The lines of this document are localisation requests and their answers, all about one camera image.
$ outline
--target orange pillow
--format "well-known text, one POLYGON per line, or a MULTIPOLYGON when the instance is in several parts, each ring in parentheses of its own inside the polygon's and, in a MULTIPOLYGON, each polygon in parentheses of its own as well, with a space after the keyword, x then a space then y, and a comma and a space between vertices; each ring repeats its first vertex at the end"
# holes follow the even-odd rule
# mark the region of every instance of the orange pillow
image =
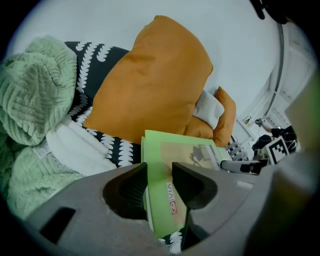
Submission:
POLYGON ((186 125, 184 134, 186 136, 198 137, 203 139, 212 139, 213 131, 205 121, 192 116, 190 122, 186 125))
POLYGON ((137 144, 145 130, 183 135, 212 70, 189 30, 156 16, 104 79, 84 126, 137 144))
POLYGON ((217 147, 228 145, 236 121, 236 103, 220 86, 215 93, 216 99, 223 105, 224 112, 213 130, 213 141, 217 147))

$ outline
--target green book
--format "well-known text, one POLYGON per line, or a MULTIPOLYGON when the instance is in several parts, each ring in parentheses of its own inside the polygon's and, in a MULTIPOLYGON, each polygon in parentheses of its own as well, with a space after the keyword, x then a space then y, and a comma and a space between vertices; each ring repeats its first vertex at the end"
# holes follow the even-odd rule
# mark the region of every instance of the green book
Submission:
POLYGON ((211 139, 146 130, 141 141, 141 161, 147 163, 144 202, 148 222, 157 238, 163 238, 185 225, 187 208, 172 183, 172 163, 183 162, 217 170, 229 160, 224 148, 211 139))

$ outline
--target wall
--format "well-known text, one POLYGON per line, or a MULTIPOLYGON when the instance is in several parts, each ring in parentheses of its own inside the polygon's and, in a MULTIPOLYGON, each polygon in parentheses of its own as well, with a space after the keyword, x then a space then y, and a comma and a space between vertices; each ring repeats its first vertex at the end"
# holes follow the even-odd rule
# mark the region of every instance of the wall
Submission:
POLYGON ((260 20, 249 0, 44 0, 16 31, 8 53, 23 51, 43 34, 130 50, 155 15, 175 19, 199 38, 214 65, 206 88, 223 87, 241 114, 279 55, 276 23, 268 15, 260 20))

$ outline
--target blanket tag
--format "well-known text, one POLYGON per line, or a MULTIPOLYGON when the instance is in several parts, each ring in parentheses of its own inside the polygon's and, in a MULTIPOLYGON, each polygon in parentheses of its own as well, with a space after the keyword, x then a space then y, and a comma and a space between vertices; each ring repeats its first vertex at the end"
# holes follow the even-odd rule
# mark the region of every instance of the blanket tag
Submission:
POLYGON ((47 140, 45 139, 44 142, 42 142, 38 146, 35 146, 33 148, 33 152, 37 155, 39 159, 42 159, 46 155, 48 155, 51 152, 51 150, 49 148, 47 140))

